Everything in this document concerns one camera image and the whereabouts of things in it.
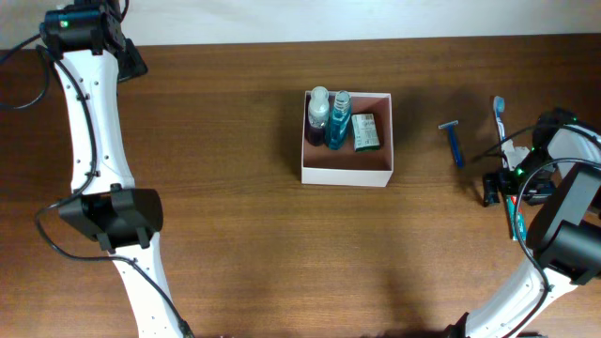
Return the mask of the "green red toothpaste tube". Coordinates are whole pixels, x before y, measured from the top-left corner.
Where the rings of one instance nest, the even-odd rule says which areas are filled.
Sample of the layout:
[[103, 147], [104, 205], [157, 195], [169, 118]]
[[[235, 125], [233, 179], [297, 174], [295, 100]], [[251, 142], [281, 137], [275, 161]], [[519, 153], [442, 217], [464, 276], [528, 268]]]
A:
[[509, 219], [509, 228], [511, 240], [517, 241], [517, 232], [522, 237], [523, 240], [526, 239], [527, 236], [527, 228], [525, 225], [525, 220], [523, 217], [523, 213], [520, 207], [517, 206], [517, 200], [515, 195], [505, 196], [505, 205], [506, 212]]

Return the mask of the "blue disposable razor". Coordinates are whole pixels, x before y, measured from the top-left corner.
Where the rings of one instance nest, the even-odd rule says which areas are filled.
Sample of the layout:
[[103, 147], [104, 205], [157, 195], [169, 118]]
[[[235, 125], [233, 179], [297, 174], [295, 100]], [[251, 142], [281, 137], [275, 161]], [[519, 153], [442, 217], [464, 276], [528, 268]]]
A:
[[455, 165], [458, 168], [463, 168], [465, 166], [465, 161], [464, 161], [463, 155], [461, 154], [457, 134], [455, 132], [455, 127], [457, 125], [458, 125], [458, 121], [452, 120], [452, 121], [438, 125], [438, 128], [442, 131], [447, 132], [447, 137], [448, 137], [449, 144], [450, 144], [450, 147], [452, 150], [452, 154], [453, 154], [453, 157], [455, 160]]

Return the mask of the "blue white toothbrush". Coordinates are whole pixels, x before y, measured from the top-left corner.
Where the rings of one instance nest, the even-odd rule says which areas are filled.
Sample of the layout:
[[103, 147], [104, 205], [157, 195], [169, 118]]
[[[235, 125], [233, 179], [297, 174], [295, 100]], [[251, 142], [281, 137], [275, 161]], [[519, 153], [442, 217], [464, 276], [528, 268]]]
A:
[[502, 98], [500, 96], [495, 96], [493, 99], [492, 108], [493, 108], [493, 113], [495, 116], [495, 121], [497, 124], [500, 142], [503, 143], [503, 141], [505, 140], [505, 129], [504, 129], [504, 124], [501, 120], [501, 114], [505, 110], [504, 98]]

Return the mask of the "green white soap box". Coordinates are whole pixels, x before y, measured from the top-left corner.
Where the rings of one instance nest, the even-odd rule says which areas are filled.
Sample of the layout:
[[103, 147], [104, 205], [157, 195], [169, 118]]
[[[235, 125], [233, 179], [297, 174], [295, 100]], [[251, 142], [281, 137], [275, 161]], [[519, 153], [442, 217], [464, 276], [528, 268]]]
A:
[[355, 152], [380, 149], [378, 130], [373, 114], [355, 114], [351, 117], [351, 122]]

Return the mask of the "blue mouthwash bottle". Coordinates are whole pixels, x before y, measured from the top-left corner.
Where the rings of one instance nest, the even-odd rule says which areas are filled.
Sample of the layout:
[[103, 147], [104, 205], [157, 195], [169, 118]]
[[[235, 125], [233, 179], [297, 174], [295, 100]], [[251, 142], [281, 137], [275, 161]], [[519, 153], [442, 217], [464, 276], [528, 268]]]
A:
[[352, 101], [349, 92], [342, 90], [336, 93], [330, 112], [326, 131], [326, 145], [331, 150], [342, 147], [347, 138], [347, 125], [352, 111]]

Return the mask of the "clear bottle purple liquid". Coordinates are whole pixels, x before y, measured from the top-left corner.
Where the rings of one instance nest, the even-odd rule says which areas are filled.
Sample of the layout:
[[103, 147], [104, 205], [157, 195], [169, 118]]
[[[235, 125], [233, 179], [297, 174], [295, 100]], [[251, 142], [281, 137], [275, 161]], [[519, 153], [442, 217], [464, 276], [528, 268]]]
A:
[[329, 122], [329, 91], [317, 86], [311, 91], [307, 107], [305, 137], [312, 146], [321, 146], [325, 142], [325, 131]]

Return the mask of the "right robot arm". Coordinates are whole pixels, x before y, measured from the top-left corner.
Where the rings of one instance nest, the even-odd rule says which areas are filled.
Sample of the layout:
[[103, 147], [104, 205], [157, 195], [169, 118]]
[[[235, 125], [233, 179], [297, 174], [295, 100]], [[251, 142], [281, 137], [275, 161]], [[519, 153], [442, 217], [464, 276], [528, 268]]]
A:
[[553, 301], [600, 276], [600, 228], [585, 219], [600, 212], [600, 132], [561, 108], [541, 114], [531, 130], [532, 148], [517, 160], [511, 136], [496, 145], [507, 160], [513, 206], [541, 206], [526, 233], [511, 223], [525, 258], [446, 337], [517, 337]]

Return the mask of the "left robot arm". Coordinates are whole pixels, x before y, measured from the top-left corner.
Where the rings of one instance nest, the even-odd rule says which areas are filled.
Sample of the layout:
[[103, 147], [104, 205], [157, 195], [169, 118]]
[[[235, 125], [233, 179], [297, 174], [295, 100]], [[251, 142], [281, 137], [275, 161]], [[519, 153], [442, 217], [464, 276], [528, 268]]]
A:
[[99, 244], [115, 265], [141, 337], [190, 337], [164, 274], [162, 201], [136, 187], [122, 141], [117, 87], [147, 66], [121, 24], [127, 2], [75, 1], [50, 10], [42, 45], [62, 85], [73, 153], [71, 194], [54, 204], [61, 220]]

